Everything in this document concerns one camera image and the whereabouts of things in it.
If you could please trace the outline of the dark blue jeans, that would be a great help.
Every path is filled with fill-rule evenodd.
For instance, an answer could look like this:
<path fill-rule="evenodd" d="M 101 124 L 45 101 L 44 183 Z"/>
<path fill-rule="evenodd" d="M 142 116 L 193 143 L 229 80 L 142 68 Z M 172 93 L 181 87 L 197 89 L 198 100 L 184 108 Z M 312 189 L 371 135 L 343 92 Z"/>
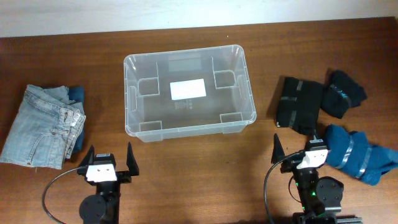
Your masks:
<path fill-rule="evenodd" d="M 77 103 L 81 103 L 81 107 L 83 107 L 84 100 L 85 100 L 85 92 L 84 92 L 84 88 L 82 86 L 74 86 L 74 87 L 70 88 L 68 95 L 69 95 L 70 100 L 74 100 Z M 72 151 L 73 154 L 80 152 L 82 150 L 84 137 L 85 137 L 85 130 L 82 129 L 80 135 L 76 139 L 76 143 L 75 143 L 73 151 Z"/>

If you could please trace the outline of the light blue jeans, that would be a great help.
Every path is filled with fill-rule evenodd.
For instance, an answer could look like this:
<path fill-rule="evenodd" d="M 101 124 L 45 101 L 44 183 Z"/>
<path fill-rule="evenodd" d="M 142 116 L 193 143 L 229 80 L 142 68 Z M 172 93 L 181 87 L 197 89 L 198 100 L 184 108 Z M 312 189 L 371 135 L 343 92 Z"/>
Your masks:
<path fill-rule="evenodd" d="M 71 158 L 86 115 L 68 87 L 27 85 L 1 153 L 1 162 L 61 169 Z"/>

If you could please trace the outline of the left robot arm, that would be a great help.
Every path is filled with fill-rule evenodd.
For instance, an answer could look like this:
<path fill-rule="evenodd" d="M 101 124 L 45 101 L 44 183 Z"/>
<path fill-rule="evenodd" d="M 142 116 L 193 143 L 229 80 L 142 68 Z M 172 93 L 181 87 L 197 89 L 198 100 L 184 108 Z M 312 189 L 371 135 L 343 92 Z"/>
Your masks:
<path fill-rule="evenodd" d="M 119 222 L 121 185 L 131 183 L 131 177 L 139 175 L 132 144 L 127 145 L 128 170 L 117 171 L 113 154 L 95 154 L 93 146 L 80 162 L 77 174 L 96 187 L 96 193 L 87 196 L 79 207 L 84 224 L 115 224 Z"/>

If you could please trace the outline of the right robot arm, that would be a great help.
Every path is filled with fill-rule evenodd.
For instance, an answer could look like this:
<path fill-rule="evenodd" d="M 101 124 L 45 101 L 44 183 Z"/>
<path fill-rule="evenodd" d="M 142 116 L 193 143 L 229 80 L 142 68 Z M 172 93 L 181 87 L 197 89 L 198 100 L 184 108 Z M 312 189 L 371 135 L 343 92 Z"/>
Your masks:
<path fill-rule="evenodd" d="M 278 135 L 274 135 L 271 168 L 280 165 L 281 173 L 292 174 L 303 209 L 295 214 L 299 223 L 327 221 L 341 212 L 343 183 L 329 176 L 320 177 L 317 171 L 326 163 L 328 153 L 324 141 L 314 136 L 304 149 L 286 156 Z"/>

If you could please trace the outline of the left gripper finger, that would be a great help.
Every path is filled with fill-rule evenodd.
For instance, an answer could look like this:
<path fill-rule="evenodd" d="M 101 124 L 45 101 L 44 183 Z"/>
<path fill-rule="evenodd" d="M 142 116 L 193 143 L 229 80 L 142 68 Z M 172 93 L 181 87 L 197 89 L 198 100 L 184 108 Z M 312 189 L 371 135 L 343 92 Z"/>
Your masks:
<path fill-rule="evenodd" d="M 95 156 L 95 148 L 93 145 L 90 146 L 86 156 L 80 162 L 79 167 L 87 167 L 93 163 L 93 159 Z"/>
<path fill-rule="evenodd" d="M 138 176 L 139 175 L 139 167 L 135 160 L 133 151 L 132 151 L 132 144 L 128 142 L 127 145 L 127 158 L 126 158 L 126 165 L 129 169 L 130 176 Z"/>

